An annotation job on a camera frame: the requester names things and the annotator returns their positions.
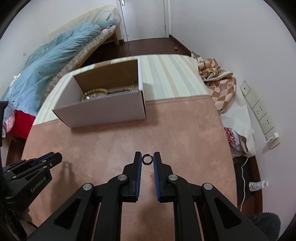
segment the white bottle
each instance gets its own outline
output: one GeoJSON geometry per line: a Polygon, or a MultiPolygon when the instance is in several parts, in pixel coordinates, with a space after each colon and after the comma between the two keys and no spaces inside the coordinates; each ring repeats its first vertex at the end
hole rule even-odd
{"type": "Polygon", "coordinates": [[[250,189],[251,192],[261,190],[265,186],[268,186],[268,181],[261,181],[261,182],[257,182],[257,183],[253,183],[253,182],[249,183],[249,189],[250,189]]]}

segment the power outlet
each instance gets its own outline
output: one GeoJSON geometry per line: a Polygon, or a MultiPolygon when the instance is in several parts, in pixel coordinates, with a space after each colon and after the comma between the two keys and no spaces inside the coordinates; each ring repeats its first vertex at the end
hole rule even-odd
{"type": "Polygon", "coordinates": [[[246,100],[249,103],[250,107],[253,108],[259,101],[259,97],[256,94],[256,92],[253,89],[251,89],[248,95],[246,96],[246,100]]]}
{"type": "Polygon", "coordinates": [[[269,132],[274,127],[274,121],[268,113],[266,113],[261,118],[259,123],[260,123],[260,126],[262,128],[264,135],[266,135],[266,133],[269,132]]]}
{"type": "MultiPolygon", "coordinates": [[[[266,141],[268,141],[268,140],[274,135],[274,133],[276,133],[276,132],[277,132],[276,127],[273,127],[273,128],[272,128],[272,129],[266,134],[266,136],[265,136],[266,141]]],[[[271,141],[267,142],[267,144],[268,144],[268,146],[269,146],[270,149],[276,147],[276,146],[277,146],[278,144],[280,144],[280,143],[281,143],[280,138],[277,138],[276,140],[271,140],[271,141]]]]}
{"type": "Polygon", "coordinates": [[[240,86],[241,88],[241,91],[243,93],[244,96],[247,96],[248,93],[250,92],[251,90],[251,87],[247,84],[247,82],[244,80],[242,85],[240,86]]]}
{"type": "Polygon", "coordinates": [[[263,100],[259,100],[253,108],[253,112],[257,120],[261,120],[262,117],[267,113],[267,109],[263,100]]]}

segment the cardboard box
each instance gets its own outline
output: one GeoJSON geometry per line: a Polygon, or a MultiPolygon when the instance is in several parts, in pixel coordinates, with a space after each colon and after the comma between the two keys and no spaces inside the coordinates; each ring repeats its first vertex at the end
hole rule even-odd
{"type": "Polygon", "coordinates": [[[110,64],[74,75],[61,94],[53,112],[68,127],[141,120],[146,118],[140,60],[110,64]],[[138,85],[133,91],[122,91],[81,101],[83,93],[138,85]]]}

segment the blue bedding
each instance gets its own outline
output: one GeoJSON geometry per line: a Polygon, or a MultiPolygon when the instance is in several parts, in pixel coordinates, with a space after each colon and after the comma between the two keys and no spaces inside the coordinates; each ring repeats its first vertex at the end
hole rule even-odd
{"type": "Polygon", "coordinates": [[[5,93],[3,99],[9,103],[4,112],[4,121],[13,110],[36,116],[50,79],[100,31],[99,25],[85,22],[38,48],[28,58],[19,78],[5,93]]]}

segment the silver bolt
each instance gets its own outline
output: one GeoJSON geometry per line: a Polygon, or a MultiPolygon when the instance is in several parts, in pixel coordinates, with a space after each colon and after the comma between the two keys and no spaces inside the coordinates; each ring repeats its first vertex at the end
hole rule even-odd
{"type": "Polygon", "coordinates": [[[169,175],[168,178],[171,180],[171,181],[176,181],[178,179],[178,176],[175,175],[175,174],[172,174],[172,175],[169,175]]]}
{"type": "Polygon", "coordinates": [[[121,174],[121,175],[118,176],[118,180],[120,180],[120,181],[124,181],[127,178],[128,177],[126,175],[124,175],[124,174],[121,174]]]}
{"type": "Polygon", "coordinates": [[[89,184],[89,183],[83,185],[83,189],[84,189],[85,191],[88,191],[88,190],[90,190],[91,188],[92,188],[92,185],[89,184]]]}
{"type": "Polygon", "coordinates": [[[207,189],[207,190],[211,190],[213,188],[213,185],[210,184],[210,183],[205,183],[204,188],[207,189]]]}

